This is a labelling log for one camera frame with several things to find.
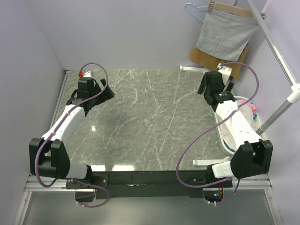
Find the wooden clip hanger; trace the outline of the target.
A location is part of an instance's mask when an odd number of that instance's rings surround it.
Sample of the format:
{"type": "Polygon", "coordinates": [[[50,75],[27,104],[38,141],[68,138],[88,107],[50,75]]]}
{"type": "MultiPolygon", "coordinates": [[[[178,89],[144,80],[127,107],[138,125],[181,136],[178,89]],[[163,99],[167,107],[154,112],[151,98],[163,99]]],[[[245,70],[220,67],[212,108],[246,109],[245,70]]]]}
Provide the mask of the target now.
{"type": "Polygon", "coordinates": [[[234,15],[240,15],[240,16],[244,16],[244,17],[254,18],[254,14],[249,9],[233,6],[233,5],[230,5],[227,3],[222,3],[222,2],[218,2],[218,1],[215,2],[214,0],[210,0],[207,12],[211,13],[213,9],[219,10],[219,11],[224,11],[224,12],[231,13],[234,15]]]}

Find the white t-shirt red print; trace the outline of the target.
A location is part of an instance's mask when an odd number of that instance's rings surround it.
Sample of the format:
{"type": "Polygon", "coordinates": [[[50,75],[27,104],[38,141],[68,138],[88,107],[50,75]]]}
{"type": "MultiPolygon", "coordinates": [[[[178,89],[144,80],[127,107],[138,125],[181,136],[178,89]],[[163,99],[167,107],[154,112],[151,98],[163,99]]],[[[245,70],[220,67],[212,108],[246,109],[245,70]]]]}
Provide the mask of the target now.
{"type": "MultiPolygon", "coordinates": [[[[251,126],[251,128],[255,128],[256,125],[256,119],[257,119],[257,113],[253,115],[251,108],[246,104],[242,106],[239,111],[242,113],[244,118],[247,120],[248,124],[251,126]]],[[[225,149],[228,150],[230,153],[234,153],[237,148],[235,141],[232,137],[232,135],[229,132],[229,129],[227,128],[226,124],[221,124],[219,126],[221,137],[225,146],[225,149]]]]}

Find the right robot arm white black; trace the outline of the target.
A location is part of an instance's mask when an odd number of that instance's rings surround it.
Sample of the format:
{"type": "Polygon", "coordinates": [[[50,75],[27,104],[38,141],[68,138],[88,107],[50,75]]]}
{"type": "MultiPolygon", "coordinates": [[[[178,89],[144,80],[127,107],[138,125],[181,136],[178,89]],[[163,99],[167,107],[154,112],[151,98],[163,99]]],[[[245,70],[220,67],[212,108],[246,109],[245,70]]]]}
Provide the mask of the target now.
{"type": "Polygon", "coordinates": [[[218,186],[222,178],[243,179],[268,173],[273,152],[272,143],[263,140],[239,110],[240,105],[230,92],[233,83],[226,88],[223,78],[219,71],[206,72],[197,92],[221,119],[218,125],[228,130],[236,148],[230,160],[212,165],[212,171],[206,175],[206,183],[211,187],[218,186]]]}

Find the silver metal pole frame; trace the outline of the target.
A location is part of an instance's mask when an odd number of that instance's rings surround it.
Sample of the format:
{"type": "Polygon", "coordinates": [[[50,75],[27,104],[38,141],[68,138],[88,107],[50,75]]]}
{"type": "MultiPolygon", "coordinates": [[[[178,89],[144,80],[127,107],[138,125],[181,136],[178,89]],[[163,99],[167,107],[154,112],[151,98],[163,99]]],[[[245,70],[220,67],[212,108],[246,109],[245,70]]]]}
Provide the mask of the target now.
{"type": "Polygon", "coordinates": [[[256,130],[256,133],[258,135],[262,135],[277,119],[279,119],[280,116],[282,116],[289,108],[291,108],[292,105],[296,104],[300,100],[300,84],[297,82],[283,55],[279,51],[278,46],[271,35],[271,32],[263,21],[261,13],[256,8],[254,2],[252,0],[246,0],[246,3],[249,6],[254,19],[256,20],[263,33],[266,42],[268,43],[275,59],[279,63],[284,75],[286,76],[291,86],[291,94],[287,97],[286,101],[256,130]]]}

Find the pink garment in basket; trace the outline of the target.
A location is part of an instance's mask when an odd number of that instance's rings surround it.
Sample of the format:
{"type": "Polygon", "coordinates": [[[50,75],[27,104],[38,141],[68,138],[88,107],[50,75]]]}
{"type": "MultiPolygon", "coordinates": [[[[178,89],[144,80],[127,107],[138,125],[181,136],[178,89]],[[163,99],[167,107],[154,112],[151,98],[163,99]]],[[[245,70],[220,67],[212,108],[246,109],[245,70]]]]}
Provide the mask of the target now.
{"type": "Polygon", "coordinates": [[[257,113],[257,108],[252,102],[248,102],[247,105],[251,108],[253,115],[257,113]]]}

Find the white bracket on table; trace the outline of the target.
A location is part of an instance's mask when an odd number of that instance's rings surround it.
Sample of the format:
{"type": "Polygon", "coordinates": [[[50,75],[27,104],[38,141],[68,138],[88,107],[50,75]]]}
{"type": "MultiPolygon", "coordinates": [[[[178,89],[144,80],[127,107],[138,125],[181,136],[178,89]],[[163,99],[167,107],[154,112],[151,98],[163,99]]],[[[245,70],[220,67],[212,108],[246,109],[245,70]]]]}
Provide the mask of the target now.
{"type": "Polygon", "coordinates": [[[194,166],[208,166],[212,164],[218,164],[218,163],[223,163],[226,161],[229,161],[230,157],[225,157],[223,159],[197,159],[193,160],[193,165],[194,166]]]}
{"type": "Polygon", "coordinates": [[[183,72],[194,72],[194,73],[205,73],[207,69],[202,67],[187,67],[187,66],[180,66],[180,70],[183,72]]]}

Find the white bracket on table rear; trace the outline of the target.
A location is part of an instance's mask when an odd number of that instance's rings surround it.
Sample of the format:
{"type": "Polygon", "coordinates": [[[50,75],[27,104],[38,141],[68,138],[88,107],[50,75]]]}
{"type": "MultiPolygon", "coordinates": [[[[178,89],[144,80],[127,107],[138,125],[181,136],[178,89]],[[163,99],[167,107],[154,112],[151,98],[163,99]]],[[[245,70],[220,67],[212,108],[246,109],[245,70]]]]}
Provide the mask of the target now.
{"type": "Polygon", "coordinates": [[[202,67],[187,67],[187,66],[180,66],[180,70],[183,72],[194,72],[194,73],[205,73],[207,69],[202,67]]]}

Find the white bracket on table front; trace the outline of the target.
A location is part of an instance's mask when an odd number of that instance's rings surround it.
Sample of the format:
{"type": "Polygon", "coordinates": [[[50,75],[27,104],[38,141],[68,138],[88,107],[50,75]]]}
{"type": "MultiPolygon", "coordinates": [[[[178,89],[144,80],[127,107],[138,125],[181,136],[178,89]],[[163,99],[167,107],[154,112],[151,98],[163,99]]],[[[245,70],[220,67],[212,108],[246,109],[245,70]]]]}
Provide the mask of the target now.
{"type": "Polygon", "coordinates": [[[218,163],[223,163],[226,161],[229,161],[230,157],[225,157],[223,159],[197,159],[193,160],[193,165],[194,166],[208,166],[212,164],[218,164],[218,163]]]}

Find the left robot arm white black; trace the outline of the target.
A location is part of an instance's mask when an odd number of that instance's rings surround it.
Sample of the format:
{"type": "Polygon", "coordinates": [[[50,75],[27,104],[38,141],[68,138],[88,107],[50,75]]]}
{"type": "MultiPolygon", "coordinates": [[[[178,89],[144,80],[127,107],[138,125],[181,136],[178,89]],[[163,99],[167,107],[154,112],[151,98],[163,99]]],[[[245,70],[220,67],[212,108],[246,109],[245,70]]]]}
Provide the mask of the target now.
{"type": "Polygon", "coordinates": [[[92,186],[94,177],[91,166],[71,162],[65,143],[93,107],[114,97],[106,80],[101,79],[101,83],[103,88],[94,78],[80,78],[78,88],[71,94],[53,127],[41,138],[30,141],[31,174],[36,177],[77,179],[82,188],[92,186]]]}

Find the grey hanging cloth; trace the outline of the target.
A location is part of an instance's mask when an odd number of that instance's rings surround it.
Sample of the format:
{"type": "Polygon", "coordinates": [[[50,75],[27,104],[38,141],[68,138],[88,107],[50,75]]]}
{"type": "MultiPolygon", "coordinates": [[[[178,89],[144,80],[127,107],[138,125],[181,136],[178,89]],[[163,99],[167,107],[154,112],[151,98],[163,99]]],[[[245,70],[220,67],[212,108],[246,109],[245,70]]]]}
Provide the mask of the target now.
{"type": "Polygon", "coordinates": [[[257,29],[253,18],[212,9],[206,14],[196,48],[226,61],[237,61],[257,29]]]}

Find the white laundry basket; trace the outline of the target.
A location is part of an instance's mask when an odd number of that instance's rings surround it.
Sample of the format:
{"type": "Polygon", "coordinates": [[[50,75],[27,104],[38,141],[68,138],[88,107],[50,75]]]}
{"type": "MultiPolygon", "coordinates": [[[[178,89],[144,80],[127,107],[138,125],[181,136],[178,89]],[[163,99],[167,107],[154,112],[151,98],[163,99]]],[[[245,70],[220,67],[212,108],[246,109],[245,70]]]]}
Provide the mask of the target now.
{"type": "MultiPolygon", "coordinates": [[[[247,98],[241,96],[235,96],[234,98],[234,103],[223,104],[221,108],[214,113],[216,123],[219,123],[222,120],[226,119],[230,115],[230,113],[234,109],[236,109],[237,111],[234,113],[234,115],[223,123],[226,124],[227,128],[229,129],[229,132],[235,141],[236,148],[238,149],[246,141],[249,143],[257,143],[260,139],[266,140],[266,134],[258,135],[256,133],[256,130],[261,126],[259,116],[257,115],[256,125],[253,129],[248,124],[242,113],[239,111],[239,109],[241,108],[240,105],[247,102],[247,98]]],[[[225,149],[219,126],[217,127],[217,132],[221,141],[221,145],[223,146],[223,151],[229,156],[233,155],[237,150],[232,154],[225,149]]]]}

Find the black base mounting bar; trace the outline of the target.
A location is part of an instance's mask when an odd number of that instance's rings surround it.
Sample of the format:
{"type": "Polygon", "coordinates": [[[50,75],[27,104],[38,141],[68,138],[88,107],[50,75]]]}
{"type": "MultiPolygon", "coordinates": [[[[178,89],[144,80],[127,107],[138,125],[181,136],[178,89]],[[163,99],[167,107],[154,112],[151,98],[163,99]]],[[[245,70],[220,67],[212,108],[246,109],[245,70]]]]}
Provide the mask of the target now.
{"type": "MultiPolygon", "coordinates": [[[[107,189],[111,198],[121,197],[167,197],[189,196],[203,197],[202,188],[189,188],[182,185],[175,171],[121,171],[93,172],[93,178],[79,180],[84,183],[97,185],[107,189]]],[[[199,186],[219,181],[213,173],[207,170],[183,170],[179,176],[188,185],[199,186]]],[[[92,195],[84,193],[91,187],[82,185],[74,180],[67,181],[66,189],[76,190],[75,198],[79,202],[93,201],[92,195]]]]}

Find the brown hanging cloth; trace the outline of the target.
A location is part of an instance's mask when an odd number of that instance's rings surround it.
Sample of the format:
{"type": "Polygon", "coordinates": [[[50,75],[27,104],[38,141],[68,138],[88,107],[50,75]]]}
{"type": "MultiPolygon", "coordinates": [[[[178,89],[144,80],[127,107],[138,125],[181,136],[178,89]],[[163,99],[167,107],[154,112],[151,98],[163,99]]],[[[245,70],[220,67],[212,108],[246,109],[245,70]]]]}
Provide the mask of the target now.
{"type": "MultiPolygon", "coordinates": [[[[190,55],[189,55],[189,59],[196,64],[199,64],[209,70],[212,71],[216,71],[217,70],[217,66],[219,64],[223,64],[226,63],[228,61],[226,60],[222,60],[219,58],[215,58],[213,56],[210,56],[204,52],[201,52],[199,49],[197,49],[196,47],[193,48],[193,50],[191,51],[190,55]]],[[[230,64],[228,65],[228,67],[232,68],[232,73],[231,76],[235,79],[238,80],[239,76],[240,76],[240,70],[242,65],[240,64],[230,64]]]]}

